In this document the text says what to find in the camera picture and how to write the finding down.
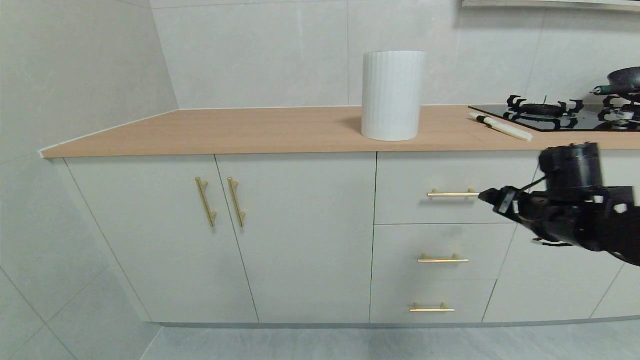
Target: wooden countertop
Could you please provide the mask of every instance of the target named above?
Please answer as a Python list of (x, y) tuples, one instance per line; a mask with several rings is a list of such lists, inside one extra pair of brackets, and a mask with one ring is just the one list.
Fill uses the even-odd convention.
[(187, 154), (369, 151), (542, 150), (598, 142), (601, 149), (640, 149), (640, 133), (540, 133), (517, 140), (470, 120), (466, 106), (423, 106), (420, 133), (405, 142), (360, 134), (361, 108), (177, 110), (44, 149), (45, 158)]

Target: gold handle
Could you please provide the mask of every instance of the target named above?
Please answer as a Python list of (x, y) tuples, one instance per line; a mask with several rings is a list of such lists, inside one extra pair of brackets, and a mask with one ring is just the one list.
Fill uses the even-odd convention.
[(468, 263), (469, 259), (460, 259), (458, 254), (453, 254), (451, 259), (434, 259), (429, 258), (427, 254), (423, 254), (420, 259), (418, 259), (419, 263), (422, 264), (440, 264), (440, 263)]
[(207, 219), (209, 219), (209, 225), (211, 227), (215, 226), (216, 215), (218, 214), (215, 211), (211, 211), (209, 208), (209, 201), (207, 201), (207, 196), (204, 193), (204, 190), (207, 188), (206, 181), (201, 181), (199, 177), (196, 177), (196, 185), (198, 185), (198, 191), (200, 192), (200, 198), (202, 199), (202, 205), (204, 206), (204, 211), (207, 213)]
[(414, 302), (413, 307), (409, 309), (410, 313), (452, 313), (455, 309), (449, 309), (445, 302), (440, 303), (440, 307), (418, 307), (418, 303)]
[(438, 189), (433, 189), (432, 192), (427, 193), (427, 197), (477, 197), (480, 193), (469, 188), (466, 193), (441, 193)]
[(238, 216), (238, 222), (240, 223), (240, 227), (244, 227), (244, 216), (246, 215), (246, 213), (240, 210), (240, 205), (238, 204), (238, 195), (236, 194), (238, 182), (234, 181), (233, 177), (230, 177), (227, 180), (229, 181), (229, 188), (231, 189), (231, 197), (234, 198), (234, 205), (236, 206), (236, 215)]

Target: tile floor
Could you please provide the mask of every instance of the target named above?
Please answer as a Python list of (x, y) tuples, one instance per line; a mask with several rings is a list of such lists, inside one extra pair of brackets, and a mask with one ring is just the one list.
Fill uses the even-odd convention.
[(457, 329), (163, 328), (142, 360), (640, 359), (640, 320)]

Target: black glass cooktop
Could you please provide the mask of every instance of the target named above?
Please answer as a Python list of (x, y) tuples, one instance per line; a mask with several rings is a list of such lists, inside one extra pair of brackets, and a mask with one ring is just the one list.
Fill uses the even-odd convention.
[(640, 131), (640, 112), (606, 108), (601, 104), (585, 105), (577, 113), (559, 117), (527, 114), (507, 105), (469, 107), (537, 131)]

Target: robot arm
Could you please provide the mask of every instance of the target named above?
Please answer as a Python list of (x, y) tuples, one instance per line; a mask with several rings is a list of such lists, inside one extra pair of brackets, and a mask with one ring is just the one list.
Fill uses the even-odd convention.
[[(541, 179), (520, 189), (489, 189), (480, 200), (531, 230), (542, 245), (606, 251), (640, 266), (640, 207), (631, 186), (603, 186), (598, 144), (550, 147), (539, 162)], [(542, 181), (546, 191), (526, 192)]]

